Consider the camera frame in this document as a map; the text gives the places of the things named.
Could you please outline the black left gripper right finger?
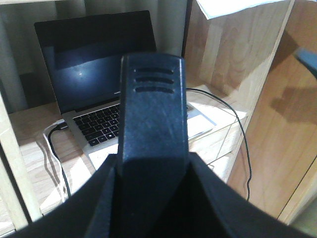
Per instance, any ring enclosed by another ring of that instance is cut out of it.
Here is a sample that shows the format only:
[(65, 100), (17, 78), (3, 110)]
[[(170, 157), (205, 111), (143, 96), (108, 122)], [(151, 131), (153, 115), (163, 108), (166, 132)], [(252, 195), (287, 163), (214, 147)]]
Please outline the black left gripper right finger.
[(305, 238), (246, 201), (212, 172), (196, 153), (189, 154), (185, 208), (180, 235), (186, 238)]

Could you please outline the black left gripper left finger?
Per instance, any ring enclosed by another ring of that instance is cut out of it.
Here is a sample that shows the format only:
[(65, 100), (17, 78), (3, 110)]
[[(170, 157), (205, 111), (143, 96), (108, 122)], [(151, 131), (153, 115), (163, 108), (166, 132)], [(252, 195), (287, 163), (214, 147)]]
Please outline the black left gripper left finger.
[(110, 154), (66, 202), (11, 238), (109, 238), (116, 155)]

